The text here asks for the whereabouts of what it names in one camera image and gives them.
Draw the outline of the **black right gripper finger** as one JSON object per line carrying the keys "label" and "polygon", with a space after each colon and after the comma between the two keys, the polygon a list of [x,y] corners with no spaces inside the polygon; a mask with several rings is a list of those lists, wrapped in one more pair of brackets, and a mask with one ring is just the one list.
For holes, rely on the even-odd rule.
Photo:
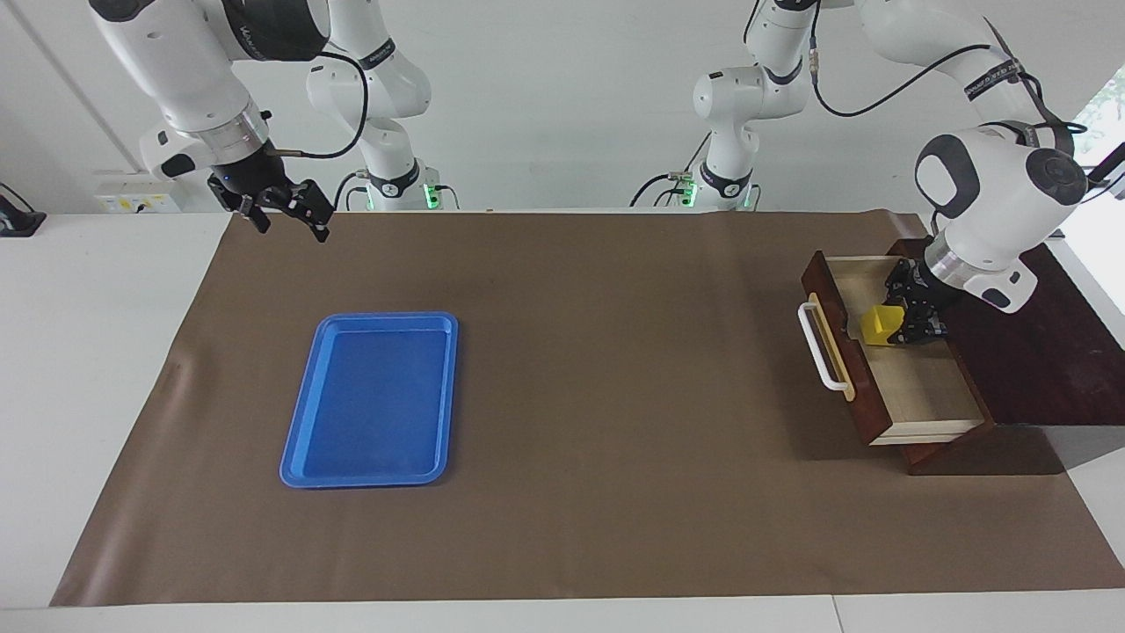
{"label": "black right gripper finger", "polygon": [[312,179],[292,183],[287,193],[287,201],[284,204],[286,216],[302,221],[320,244],[325,244],[330,235],[328,223],[335,212],[332,201]]}
{"label": "black right gripper finger", "polygon": [[250,195],[219,192],[218,200],[226,212],[241,216],[242,219],[252,224],[258,233],[266,234],[271,227],[271,221],[266,216],[264,209]]}

